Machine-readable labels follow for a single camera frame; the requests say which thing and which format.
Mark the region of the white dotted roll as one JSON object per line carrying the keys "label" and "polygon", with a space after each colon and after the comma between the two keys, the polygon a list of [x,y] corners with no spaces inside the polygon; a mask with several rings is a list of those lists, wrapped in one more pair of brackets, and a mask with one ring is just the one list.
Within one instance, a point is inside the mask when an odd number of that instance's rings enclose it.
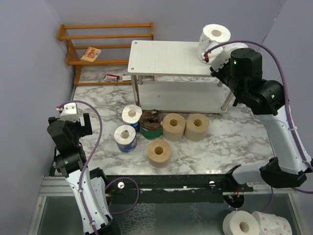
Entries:
{"label": "white dotted roll", "polygon": [[231,54],[232,51],[234,51],[236,49],[241,49],[241,48],[248,48],[248,45],[245,43],[232,43],[232,44],[228,44],[228,45],[223,46],[223,49],[228,54]]}
{"label": "white dotted roll", "polygon": [[230,31],[223,25],[219,24],[207,24],[203,27],[202,33],[198,43],[198,58],[201,62],[205,63],[202,59],[202,54],[206,52],[206,49],[213,43],[218,44],[228,42],[231,38]]}

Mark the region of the blue roll front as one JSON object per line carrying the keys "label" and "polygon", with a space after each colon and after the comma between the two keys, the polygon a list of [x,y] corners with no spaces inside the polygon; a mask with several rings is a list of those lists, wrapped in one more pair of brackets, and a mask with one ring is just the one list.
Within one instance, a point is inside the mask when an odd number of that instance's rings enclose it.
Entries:
{"label": "blue roll front", "polygon": [[121,125],[114,132],[114,140],[121,152],[132,152],[137,145],[136,131],[130,125]]}

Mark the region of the blue roll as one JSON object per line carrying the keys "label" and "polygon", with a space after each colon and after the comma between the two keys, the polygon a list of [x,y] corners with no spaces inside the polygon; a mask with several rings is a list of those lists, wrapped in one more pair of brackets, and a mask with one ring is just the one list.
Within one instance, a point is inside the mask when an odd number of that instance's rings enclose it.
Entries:
{"label": "blue roll", "polygon": [[130,125],[121,125],[114,132],[114,140],[121,152],[132,152],[137,145],[136,131]]}
{"label": "blue roll", "polygon": [[140,131],[139,120],[142,115],[142,109],[136,105],[127,105],[122,111],[122,120],[125,125],[132,126],[136,132]]}

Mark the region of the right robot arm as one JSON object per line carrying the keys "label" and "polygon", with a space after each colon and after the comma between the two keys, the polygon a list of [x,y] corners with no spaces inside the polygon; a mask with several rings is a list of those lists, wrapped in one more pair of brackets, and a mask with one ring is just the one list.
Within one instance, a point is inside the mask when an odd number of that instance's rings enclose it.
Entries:
{"label": "right robot arm", "polygon": [[303,144],[285,102],[284,87],[262,78],[262,55],[251,48],[227,53],[222,47],[204,56],[211,75],[226,85],[235,96],[234,106],[244,104],[266,129],[274,157],[264,164],[247,164],[231,169],[225,178],[229,191],[246,183],[267,183],[273,188],[297,188],[311,172],[312,159]]}

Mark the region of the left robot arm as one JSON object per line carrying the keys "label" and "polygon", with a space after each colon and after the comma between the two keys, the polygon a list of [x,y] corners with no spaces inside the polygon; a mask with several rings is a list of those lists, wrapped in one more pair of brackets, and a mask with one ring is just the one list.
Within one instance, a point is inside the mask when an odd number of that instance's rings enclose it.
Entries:
{"label": "left robot arm", "polygon": [[82,125],[78,117],[73,121],[50,117],[47,132],[59,154],[55,158],[57,171],[65,177],[78,206],[83,232],[86,235],[119,235],[116,220],[109,212],[105,191],[106,176],[100,168],[89,171],[80,138],[91,135],[90,117],[84,114]]}

